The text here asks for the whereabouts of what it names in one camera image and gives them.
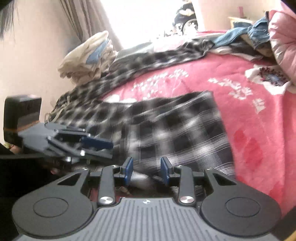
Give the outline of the black white plaid garment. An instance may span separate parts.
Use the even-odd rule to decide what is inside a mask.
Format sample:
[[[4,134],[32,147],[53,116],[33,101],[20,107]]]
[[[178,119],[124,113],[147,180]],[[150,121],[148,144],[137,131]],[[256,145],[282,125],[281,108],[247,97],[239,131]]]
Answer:
[[[192,39],[174,50],[144,53],[105,77],[75,87],[62,95],[54,110],[49,113],[47,121],[70,123],[76,126],[78,121],[87,120],[86,115],[93,115],[95,106],[102,97],[132,78],[152,70],[198,60],[204,57],[213,46],[214,43],[211,40]]]

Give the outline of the folded grey clothes stack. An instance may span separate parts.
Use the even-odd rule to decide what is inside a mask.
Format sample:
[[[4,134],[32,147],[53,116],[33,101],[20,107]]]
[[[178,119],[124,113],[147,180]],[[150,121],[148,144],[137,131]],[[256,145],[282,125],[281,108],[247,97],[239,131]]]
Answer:
[[[129,49],[120,50],[112,64],[118,65],[122,63],[129,63],[130,61],[135,60],[136,58],[141,57],[146,53],[153,53],[153,52],[154,52],[153,42],[142,43]]]

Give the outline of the pink floral bed blanket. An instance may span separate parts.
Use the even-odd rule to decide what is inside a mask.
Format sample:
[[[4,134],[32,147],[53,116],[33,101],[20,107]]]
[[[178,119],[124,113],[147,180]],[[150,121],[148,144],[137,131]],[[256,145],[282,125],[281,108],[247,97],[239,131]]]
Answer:
[[[149,71],[112,91],[105,102],[134,103],[211,92],[234,160],[234,176],[269,195],[283,214],[295,206],[295,95],[259,76],[270,67],[241,55],[204,57]]]

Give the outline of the beige curtain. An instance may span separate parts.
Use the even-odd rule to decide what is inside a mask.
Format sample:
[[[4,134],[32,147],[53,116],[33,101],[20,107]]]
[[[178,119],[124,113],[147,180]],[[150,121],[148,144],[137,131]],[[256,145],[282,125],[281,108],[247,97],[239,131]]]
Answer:
[[[109,32],[109,38],[112,40],[114,49],[116,51],[122,49],[101,1],[68,0],[60,1],[60,4],[81,42],[85,42],[94,34],[106,30]]]

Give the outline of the beige folded clothes pile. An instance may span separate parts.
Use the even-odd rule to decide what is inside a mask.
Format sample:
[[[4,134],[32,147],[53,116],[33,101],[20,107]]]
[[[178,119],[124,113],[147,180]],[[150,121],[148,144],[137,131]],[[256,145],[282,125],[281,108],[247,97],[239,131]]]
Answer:
[[[107,72],[116,56],[109,32],[99,32],[69,52],[58,72],[61,78],[70,79],[76,86],[83,85]]]

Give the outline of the pink quilted comforter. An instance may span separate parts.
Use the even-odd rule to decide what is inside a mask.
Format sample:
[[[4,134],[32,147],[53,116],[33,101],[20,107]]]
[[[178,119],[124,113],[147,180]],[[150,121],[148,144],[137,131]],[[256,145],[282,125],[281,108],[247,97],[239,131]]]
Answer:
[[[278,65],[295,81],[295,1],[278,1],[269,11],[270,44]]]

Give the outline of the black white plaid shirt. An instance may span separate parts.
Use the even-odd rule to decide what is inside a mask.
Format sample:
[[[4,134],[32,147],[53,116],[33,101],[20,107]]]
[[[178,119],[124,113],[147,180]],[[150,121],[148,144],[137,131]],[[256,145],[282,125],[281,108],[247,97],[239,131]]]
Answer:
[[[215,168],[234,175],[226,130],[209,91],[134,103],[71,100],[65,95],[48,120],[112,141],[113,162],[132,157],[139,173],[155,175],[165,156],[193,171]]]

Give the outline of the blue denim jeans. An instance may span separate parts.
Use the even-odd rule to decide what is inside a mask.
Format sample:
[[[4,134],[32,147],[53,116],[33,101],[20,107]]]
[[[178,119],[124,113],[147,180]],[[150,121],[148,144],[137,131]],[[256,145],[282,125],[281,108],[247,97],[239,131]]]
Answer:
[[[228,30],[224,35],[216,38],[213,48],[229,46],[239,38],[247,37],[251,46],[255,50],[271,48],[270,35],[268,32],[269,11],[265,12],[265,16],[257,20],[253,25],[247,27],[235,27]]]

